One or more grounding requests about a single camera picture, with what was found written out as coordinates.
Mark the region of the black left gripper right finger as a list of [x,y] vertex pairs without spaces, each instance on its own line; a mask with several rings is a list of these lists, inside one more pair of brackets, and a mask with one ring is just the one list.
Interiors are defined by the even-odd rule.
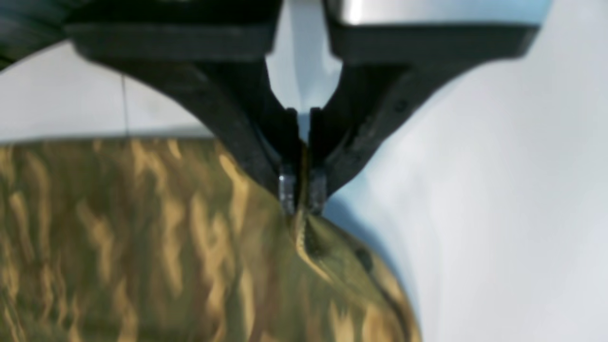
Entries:
[[532,24],[328,24],[342,62],[323,108],[311,110],[308,208],[358,175],[378,148],[441,87],[490,61],[526,54]]

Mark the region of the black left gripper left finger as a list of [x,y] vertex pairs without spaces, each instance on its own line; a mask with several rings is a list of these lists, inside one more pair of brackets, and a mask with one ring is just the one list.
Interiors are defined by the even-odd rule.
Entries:
[[70,22],[77,51],[152,87],[189,111],[220,139],[242,169],[297,209],[297,113],[274,95],[267,71],[276,22],[210,25]]

